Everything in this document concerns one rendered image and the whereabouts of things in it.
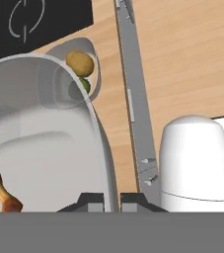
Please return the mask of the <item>white rounded object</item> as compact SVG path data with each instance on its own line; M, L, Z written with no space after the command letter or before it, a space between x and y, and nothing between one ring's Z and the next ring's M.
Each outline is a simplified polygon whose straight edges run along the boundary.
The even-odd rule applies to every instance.
M224 129L183 116L163 129L159 151L161 207L169 212L224 212Z

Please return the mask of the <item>green lime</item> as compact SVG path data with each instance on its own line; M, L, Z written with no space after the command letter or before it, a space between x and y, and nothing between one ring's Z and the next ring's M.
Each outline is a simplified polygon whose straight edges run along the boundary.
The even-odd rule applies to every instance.
M90 82L87 79L83 78L83 77L80 77L79 80L82 83L83 87L85 88L86 92L90 93L90 91L91 91Z

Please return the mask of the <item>clear grey meat container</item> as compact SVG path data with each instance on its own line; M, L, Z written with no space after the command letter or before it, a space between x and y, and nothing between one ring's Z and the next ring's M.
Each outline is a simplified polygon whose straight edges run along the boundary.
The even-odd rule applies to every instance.
M25 211L59 211L83 193L117 211L112 152L76 74L50 55L0 59L0 172Z

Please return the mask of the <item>long grey metal door edge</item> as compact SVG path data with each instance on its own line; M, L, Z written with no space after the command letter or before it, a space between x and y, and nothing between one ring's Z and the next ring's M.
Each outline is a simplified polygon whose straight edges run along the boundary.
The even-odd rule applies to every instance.
M114 5L139 190L158 206L158 166L132 0L114 0Z

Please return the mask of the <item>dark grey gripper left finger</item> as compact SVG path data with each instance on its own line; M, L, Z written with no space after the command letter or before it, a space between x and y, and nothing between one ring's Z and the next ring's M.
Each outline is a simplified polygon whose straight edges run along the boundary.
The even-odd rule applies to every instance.
M103 193L82 193L78 201L59 212L104 212L105 200Z

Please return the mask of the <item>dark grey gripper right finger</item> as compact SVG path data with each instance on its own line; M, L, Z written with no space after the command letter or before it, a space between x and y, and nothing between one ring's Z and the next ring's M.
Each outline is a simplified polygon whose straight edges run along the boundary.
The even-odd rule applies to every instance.
M121 193L121 212L166 212L166 210L149 203L143 193Z

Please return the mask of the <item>clear grey vegetable container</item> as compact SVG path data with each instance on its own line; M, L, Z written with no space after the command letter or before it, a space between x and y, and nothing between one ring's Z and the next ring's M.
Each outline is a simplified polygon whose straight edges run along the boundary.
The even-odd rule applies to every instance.
M94 60L94 71L87 79L91 84L91 91L87 93L82 83L79 80L79 76L66 64L65 57L72 51L78 50L89 54ZM66 83L66 90L69 99L76 103L82 103L83 101L93 101L99 95L102 84L101 66L97 51L93 42L88 38L75 38L67 42L60 43L46 52L47 55L56 57L61 60L67 67L69 67L76 76L76 81L70 80Z

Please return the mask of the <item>yellow-brown potato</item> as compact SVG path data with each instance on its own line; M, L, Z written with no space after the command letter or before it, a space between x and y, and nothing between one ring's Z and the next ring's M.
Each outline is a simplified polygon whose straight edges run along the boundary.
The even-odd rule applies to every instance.
M70 51L65 57L65 62L79 77L90 76L95 67L92 57L78 50Z

